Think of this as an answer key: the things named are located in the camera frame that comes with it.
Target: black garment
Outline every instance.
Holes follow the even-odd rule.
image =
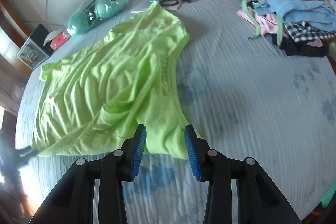
[[[270,34],[272,36],[272,43],[277,45],[277,35]],[[308,41],[294,42],[290,37],[283,37],[280,49],[284,50],[288,56],[301,55],[310,57],[324,57],[328,54],[327,47],[323,44],[322,47],[313,47],[307,45]]]

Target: pink package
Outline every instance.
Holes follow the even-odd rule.
[[[60,46],[62,46],[66,41],[68,41],[70,36],[66,31],[62,31],[56,36],[50,43],[50,47],[56,51]]]

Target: black ring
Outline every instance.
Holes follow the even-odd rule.
[[[170,6],[175,6],[179,3],[179,0],[174,0],[175,2],[174,3],[171,3],[171,4],[164,4],[165,2],[167,1],[172,1],[172,0],[161,0],[159,3],[161,6],[163,7],[170,7]]]

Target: teal object in plastic bag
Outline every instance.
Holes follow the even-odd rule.
[[[82,34],[114,16],[128,4],[128,0],[86,0],[66,22],[71,36]]]

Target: green strap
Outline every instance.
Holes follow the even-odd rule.
[[[277,22],[278,22],[277,45],[280,46],[283,38],[284,25],[282,23],[281,17],[279,17],[278,15],[277,15]]]
[[[249,17],[249,19],[252,21],[252,23],[255,26],[255,33],[253,35],[251,35],[249,38],[256,38],[261,33],[261,27],[260,27],[259,23],[256,21],[256,19],[251,15],[249,9],[247,8],[247,4],[250,1],[251,0],[243,0],[243,2],[241,3],[241,7],[243,9],[243,12]]]

